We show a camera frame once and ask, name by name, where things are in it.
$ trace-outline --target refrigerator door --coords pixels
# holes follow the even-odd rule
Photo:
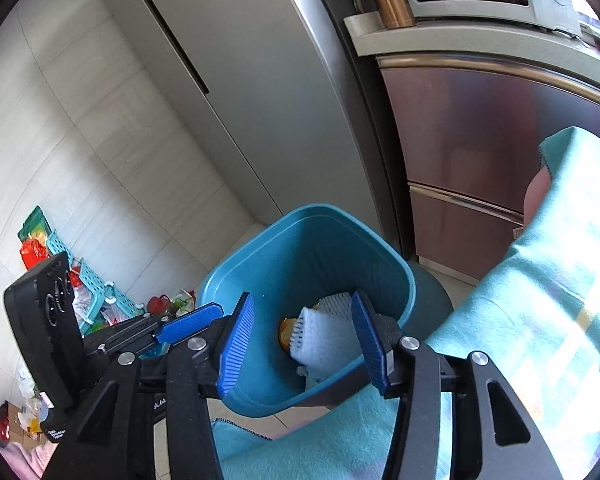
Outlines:
[[[280,211],[331,203],[396,241],[360,155],[376,142],[368,113],[321,0],[152,1]]]

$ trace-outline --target teal plastic bin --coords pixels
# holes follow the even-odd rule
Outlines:
[[[200,287],[199,304],[230,314],[243,291],[253,295],[255,324],[237,385],[223,399],[245,416],[291,406],[338,404],[368,383],[362,356],[305,391],[294,361],[278,343],[284,317],[338,292],[366,291],[380,314],[417,338],[451,313],[449,298],[427,271],[410,266],[381,237],[330,205],[301,207],[265,229],[216,267]]]

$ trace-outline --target drawer handle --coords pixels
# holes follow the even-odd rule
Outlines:
[[[437,187],[425,186],[424,184],[415,184],[413,182],[409,183],[409,189],[412,193],[428,196],[429,198],[434,198],[436,200],[442,200],[443,202],[449,202],[450,204],[459,205],[460,207],[465,207],[467,209],[473,209],[474,211],[506,220],[512,224],[523,225],[524,217],[520,213],[505,207],[490,204],[489,202],[484,202],[483,200],[478,200],[477,198],[461,195],[445,189],[439,189]]]

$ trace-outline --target ribbed blue pad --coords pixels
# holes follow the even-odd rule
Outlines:
[[[193,312],[189,312],[178,319],[168,322],[162,327],[156,339],[160,343],[176,344],[187,337],[200,332],[211,324],[213,320],[224,315],[222,307],[217,303],[207,303]]]
[[[389,389],[389,377],[386,373],[386,354],[378,332],[374,327],[371,314],[364,299],[356,292],[351,298],[351,317],[356,328],[362,355],[365,358],[366,370],[373,386],[384,395]]]
[[[228,337],[224,349],[220,354],[220,369],[218,370],[218,394],[222,399],[231,390],[238,381],[238,373],[242,366],[244,354],[247,351],[251,329],[255,321],[255,309],[253,297],[247,295],[246,300],[238,319],[235,322],[234,329]]]

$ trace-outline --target light blue cloth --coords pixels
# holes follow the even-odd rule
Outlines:
[[[456,356],[487,352],[565,479],[580,480],[600,456],[600,139],[568,128],[541,149],[552,185],[532,224],[427,341]],[[439,479],[448,478],[448,401]],[[311,425],[228,456],[225,478],[380,478],[396,405],[368,386]]]

